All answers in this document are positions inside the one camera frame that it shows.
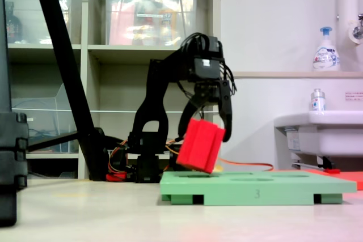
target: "green foam board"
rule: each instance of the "green foam board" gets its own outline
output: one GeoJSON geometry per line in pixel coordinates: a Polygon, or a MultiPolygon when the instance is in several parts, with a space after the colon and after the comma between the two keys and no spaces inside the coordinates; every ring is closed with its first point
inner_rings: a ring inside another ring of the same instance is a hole
{"type": "Polygon", "coordinates": [[[164,172],[162,201],[204,205],[313,205],[342,203],[343,193],[354,193],[357,184],[305,171],[164,172]]]}

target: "pipe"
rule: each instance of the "pipe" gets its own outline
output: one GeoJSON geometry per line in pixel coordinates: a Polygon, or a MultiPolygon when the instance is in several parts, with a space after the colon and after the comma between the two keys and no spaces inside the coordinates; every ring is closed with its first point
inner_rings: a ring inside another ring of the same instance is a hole
{"type": "Polygon", "coordinates": [[[337,0],[339,21],[337,24],[336,45],[341,59],[343,71],[357,71],[357,44],[361,40],[353,37],[353,29],[358,23],[359,0],[337,0]]]}

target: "faucet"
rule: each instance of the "faucet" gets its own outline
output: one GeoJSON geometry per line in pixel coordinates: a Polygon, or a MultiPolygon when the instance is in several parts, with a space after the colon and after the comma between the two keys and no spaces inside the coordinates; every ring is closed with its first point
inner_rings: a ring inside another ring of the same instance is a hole
{"type": "Polygon", "coordinates": [[[355,27],[353,30],[353,36],[356,39],[363,39],[363,14],[358,14],[358,19],[360,22],[360,26],[359,27],[355,27]]]}

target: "white floor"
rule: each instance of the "white floor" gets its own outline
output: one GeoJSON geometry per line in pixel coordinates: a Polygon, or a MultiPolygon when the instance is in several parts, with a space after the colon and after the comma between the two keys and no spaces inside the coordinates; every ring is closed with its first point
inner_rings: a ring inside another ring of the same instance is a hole
{"type": "Polygon", "coordinates": [[[31,180],[1,242],[363,241],[363,192],[343,205],[170,206],[157,184],[31,180]]]}

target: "white sink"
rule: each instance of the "white sink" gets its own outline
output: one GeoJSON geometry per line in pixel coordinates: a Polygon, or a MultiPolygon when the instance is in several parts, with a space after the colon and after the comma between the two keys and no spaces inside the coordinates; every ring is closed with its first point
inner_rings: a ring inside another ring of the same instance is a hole
{"type": "Polygon", "coordinates": [[[295,153],[317,156],[363,156],[363,111],[310,111],[274,121],[295,153]]]}

